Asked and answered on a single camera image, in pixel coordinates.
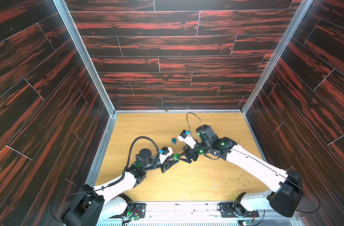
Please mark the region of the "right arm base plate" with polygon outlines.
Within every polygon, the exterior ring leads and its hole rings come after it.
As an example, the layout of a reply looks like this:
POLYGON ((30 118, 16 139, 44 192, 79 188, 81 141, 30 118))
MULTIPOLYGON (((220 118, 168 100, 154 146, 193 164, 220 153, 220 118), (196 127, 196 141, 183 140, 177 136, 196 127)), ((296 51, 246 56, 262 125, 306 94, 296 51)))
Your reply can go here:
POLYGON ((258 211, 247 211, 240 204, 235 206, 234 202, 220 202, 217 210, 223 218, 258 218, 258 211))

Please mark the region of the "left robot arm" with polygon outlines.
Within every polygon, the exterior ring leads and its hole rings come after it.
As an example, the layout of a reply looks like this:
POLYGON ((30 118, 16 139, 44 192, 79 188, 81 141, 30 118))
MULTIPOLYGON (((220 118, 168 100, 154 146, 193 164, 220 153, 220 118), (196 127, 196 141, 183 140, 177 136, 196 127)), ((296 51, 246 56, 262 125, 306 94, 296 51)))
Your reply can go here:
POLYGON ((178 163, 178 156, 170 147, 159 150, 157 157, 153 157, 149 149, 140 150, 136 161, 120 177, 100 186, 84 185, 80 188, 61 214, 62 223, 67 226, 95 226, 125 212, 129 216, 129 201, 121 194, 139 185, 149 170, 166 172, 178 163))

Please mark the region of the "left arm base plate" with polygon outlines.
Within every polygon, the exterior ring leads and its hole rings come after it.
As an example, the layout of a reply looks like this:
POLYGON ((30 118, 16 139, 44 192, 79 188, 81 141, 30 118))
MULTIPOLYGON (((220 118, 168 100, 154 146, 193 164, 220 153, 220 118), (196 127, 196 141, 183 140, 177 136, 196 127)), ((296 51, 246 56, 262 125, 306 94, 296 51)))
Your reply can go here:
POLYGON ((146 203, 143 202, 132 202, 129 203, 125 209, 125 211, 116 216, 112 216, 110 218, 127 218, 127 219, 133 219, 138 220, 140 218, 145 218, 146 214, 146 203))

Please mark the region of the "green paint jar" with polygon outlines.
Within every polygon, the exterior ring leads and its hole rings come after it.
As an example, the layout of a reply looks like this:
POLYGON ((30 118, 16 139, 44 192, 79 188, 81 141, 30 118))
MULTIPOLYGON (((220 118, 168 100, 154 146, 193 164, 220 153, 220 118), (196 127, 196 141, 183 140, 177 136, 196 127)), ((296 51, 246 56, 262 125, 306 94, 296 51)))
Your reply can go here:
POLYGON ((175 154, 173 155, 173 160, 174 160, 174 161, 178 161, 178 160, 179 160, 179 154, 178 154, 178 153, 175 153, 175 154))

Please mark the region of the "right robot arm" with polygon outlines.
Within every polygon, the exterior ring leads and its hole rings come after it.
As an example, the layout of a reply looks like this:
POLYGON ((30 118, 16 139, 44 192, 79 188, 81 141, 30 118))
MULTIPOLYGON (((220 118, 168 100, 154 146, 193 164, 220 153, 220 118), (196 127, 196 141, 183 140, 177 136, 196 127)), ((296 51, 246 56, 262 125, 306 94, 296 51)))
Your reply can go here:
POLYGON ((182 156, 186 162, 196 161, 198 156, 213 156, 235 164, 264 183, 268 190, 260 193, 242 192, 233 202, 232 211, 239 217, 257 210, 275 211, 284 217, 292 217, 303 196, 301 174, 297 171, 287 172, 279 169, 251 154, 236 141, 218 138, 209 125, 196 129, 200 142, 197 142, 190 131, 183 130, 178 140, 186 143, 182 156))

